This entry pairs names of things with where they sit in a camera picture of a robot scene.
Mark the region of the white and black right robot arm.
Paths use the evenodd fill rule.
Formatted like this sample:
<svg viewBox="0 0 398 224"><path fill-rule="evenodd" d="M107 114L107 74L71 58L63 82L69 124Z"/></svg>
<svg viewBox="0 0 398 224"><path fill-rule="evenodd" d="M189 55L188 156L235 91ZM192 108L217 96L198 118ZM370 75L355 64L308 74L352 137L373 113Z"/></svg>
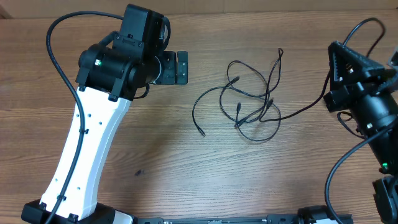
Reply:
<svg viewBox="0 0 398 224"><path fill-rule="evenodd" d="M358 132L371 147L385 176L373 182L383 223L397 223L397 53L388 67L340 42L328 47L330 91L323 97L330 112L349 110Z"/></svg>

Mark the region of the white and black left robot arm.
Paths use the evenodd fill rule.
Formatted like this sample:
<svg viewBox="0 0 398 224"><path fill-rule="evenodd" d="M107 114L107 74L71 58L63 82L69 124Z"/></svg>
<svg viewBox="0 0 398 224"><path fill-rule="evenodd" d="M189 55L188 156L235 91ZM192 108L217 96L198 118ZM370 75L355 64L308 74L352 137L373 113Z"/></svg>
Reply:
<svg viewBox="0 0 398 224"><path fill-rule="evenodd" d="M28 223L136 223L98 202L98 187L114 135L137 90L188 82L188 54L167 50L170 21L130 4L121 28L83 51L68 83L74 116L63 152L42 197L24 205Z"/></svg>

